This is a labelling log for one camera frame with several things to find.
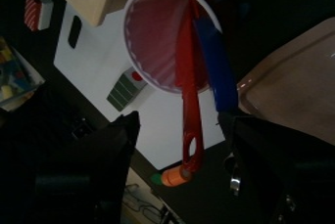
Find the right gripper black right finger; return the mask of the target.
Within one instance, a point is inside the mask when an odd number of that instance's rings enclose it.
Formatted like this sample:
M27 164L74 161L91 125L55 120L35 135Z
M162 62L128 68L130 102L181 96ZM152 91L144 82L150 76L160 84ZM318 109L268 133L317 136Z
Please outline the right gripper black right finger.
M219 123L262 224L335 224L335 146L246 113Z

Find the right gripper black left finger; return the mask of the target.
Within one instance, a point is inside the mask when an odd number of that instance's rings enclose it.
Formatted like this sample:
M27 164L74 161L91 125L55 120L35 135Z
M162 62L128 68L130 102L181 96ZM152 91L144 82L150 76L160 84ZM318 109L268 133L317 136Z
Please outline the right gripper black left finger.
M121 224L138 135L132 112L53 155L35 177L31 224Z

